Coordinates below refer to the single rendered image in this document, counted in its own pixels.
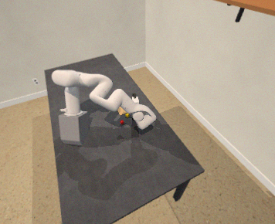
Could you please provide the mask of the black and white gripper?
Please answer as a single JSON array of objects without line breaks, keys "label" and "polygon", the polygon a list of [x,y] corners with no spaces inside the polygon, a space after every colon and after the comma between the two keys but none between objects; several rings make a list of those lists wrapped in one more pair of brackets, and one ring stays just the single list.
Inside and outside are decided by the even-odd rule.
[{"label": "black and white gripper", "polygon": [[138,97],[136,97],[136,93],[132,93],[132,100],[136,103],[136,104],[139,104],[139,99]]}]

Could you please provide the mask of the orange mat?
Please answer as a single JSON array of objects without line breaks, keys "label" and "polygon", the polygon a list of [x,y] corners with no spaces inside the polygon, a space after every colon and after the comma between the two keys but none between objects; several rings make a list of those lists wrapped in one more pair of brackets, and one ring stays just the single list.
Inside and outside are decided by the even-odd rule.
[{"label": "orange mat", "polygon": [[121,107],[119,107],[119,109],[117,111],[120,115],[126,114],[126,112]]}]

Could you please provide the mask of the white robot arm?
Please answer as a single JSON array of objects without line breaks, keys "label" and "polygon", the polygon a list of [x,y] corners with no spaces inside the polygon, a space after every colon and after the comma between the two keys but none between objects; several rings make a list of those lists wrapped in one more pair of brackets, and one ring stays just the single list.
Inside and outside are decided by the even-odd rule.
[{"label": "white robot arm", "polygon": [[[156,121],[156,116],[149,107],[136,104],[122,89],[115,90],[105,100],[113,88],[113,82],[104,75],[56,70],[52,74],[52,79],[55,84],[65,87],[66,108],[60,111],[66,116],[78,116],[83,113],[80,110],[79,87],[96,87],[90,94],[90,99],[94,103],[111,111],[117,111],[121,107],[126,113],[132,113],[133,119],[142,130]],[[147,113],[144,115],[143,111]]]}]

